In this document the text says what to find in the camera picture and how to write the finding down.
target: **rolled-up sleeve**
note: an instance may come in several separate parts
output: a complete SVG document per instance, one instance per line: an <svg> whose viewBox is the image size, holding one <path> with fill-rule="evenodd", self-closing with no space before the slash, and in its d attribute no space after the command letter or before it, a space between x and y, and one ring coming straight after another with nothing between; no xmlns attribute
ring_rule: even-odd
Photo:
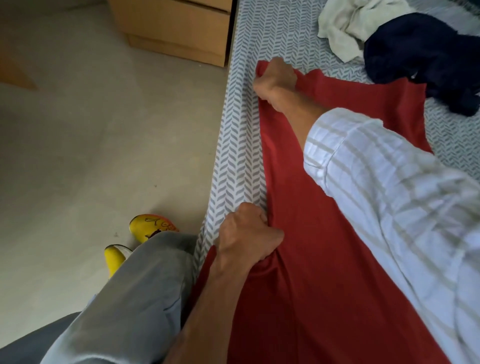
<svg viewBox="0 0 480 364"><path fill-rule="evenodd" d="M346 109L316 121L304 167L450 361L480 363L480 185Z"/></svg>

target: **yellow shoe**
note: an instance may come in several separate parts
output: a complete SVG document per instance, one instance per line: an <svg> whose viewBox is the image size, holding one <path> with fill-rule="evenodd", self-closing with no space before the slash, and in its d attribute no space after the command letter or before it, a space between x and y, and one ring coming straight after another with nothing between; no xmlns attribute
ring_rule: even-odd
<svg viewBox="0 0 480 364"><path fill-rule="evenodd" d="M130 256L132 251L123 245L109 245L104 250L110 277L120 268L123 262Z"/></svg>
<svg viewBox="0 0 480 364"><path fill-rule="evenodd" d="M179 231L169 219L151 214L135 216L130 221L129 228L140 243L146 242L156 231Z"/></svg>

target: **white cloth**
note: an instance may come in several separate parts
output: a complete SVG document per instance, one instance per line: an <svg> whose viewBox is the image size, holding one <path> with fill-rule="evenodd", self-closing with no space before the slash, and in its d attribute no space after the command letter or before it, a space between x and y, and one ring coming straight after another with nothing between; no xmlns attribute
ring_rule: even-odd
<svg viewBox="0 0 480 364"><path fill-rule="evenodd" d="M382 24L414 11L406 0L328 0L318 17L318 37L328 38L343 62L363 58L357 39L365 42Z"/></svg>
<svg viewBox="0 0 480 364"><path fill-rule="evenodd" d="M449 360L480 363L480 185L346 109L317 120L304 167Z"/></svg>

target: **cream garment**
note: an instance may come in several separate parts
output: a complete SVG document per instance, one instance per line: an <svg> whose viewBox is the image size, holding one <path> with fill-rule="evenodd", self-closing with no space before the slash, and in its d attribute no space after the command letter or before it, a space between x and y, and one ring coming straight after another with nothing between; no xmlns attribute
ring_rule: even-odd
<svg viewBox="0 0 480 364"><path fill-rule="evenodd" d="M415 12L405 0L328 0L318 17L318 37L328 38L343 62L363 58L365 42L382 24Z"/></svg>

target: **bed sheet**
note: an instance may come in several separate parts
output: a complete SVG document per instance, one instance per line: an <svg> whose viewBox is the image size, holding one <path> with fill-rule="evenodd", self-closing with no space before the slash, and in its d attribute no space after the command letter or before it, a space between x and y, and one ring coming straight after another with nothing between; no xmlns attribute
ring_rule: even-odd
<svg viewBox="0 0 480 364"><path fill-rule="evenodd" d="M371 83L362 61L342 63L326 39L317 37L317 18L326 0L239 0L233 53L215 157L212 189L194 253L198 274L225 215L244 202L266 207L266 185L258 115L252 90L258 60L281 56L307 73ZM463 34L480 36L479 9L463 0L410 0ZM480 112L453 114L438 101L425 102L425 128L434 153L446 165L480 181Z"/></svg>

